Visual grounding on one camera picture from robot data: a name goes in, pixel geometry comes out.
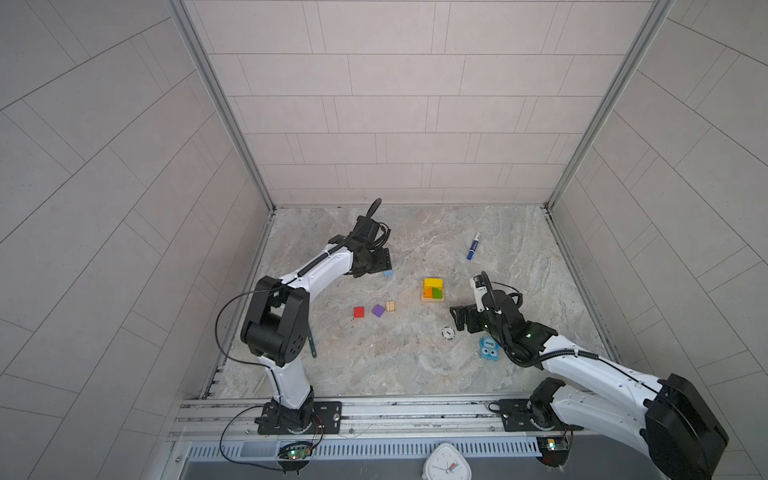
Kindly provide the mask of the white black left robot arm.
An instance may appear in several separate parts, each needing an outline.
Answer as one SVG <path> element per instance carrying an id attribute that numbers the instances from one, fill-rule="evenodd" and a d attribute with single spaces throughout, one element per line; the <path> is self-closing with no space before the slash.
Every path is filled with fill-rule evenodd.
<path id="1" fill-rule="evenodd" d="M 264 415 L 277 428 L 299 433 L 313 424 L 314 392 L 300 358 L 309 338 L 310 301 L 341 276 L 392 268 L 385 247 L 391 229 L 373 219 L 380 203 L 376 200 L 350 233 L 331 238 L 301 268 L 279 278 L 264 276 L 251 293 L 240 341 L 270 374 L 274 393 Z"/>

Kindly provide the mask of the yellow wood block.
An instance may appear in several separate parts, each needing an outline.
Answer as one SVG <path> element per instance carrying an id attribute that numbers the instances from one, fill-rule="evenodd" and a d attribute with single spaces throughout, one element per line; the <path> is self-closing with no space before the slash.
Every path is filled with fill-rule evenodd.
<path id="1" fill-rule="evenodd" d="M 444 281 L 441 278 L 425 278 L 423 281 L 425 289 L 444 289 Z"/>

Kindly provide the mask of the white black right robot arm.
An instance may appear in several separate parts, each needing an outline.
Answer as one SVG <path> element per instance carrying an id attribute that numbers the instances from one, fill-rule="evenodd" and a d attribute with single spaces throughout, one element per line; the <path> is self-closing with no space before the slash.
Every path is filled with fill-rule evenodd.
<path id="1" fill-rule="evenodd" d="M 526 320 L 522 293 L 486 273 L 470 284 L 474 303 L 449 309 L 457 330 L 486 333 L 516 366 L 550 374 L 528 399 L 499 401 L 504 419 L 523 429 L 591 430 L 647 456 L 669 479 L 714 476 L 729 436 L 689 380 L 632 370 Z"/>

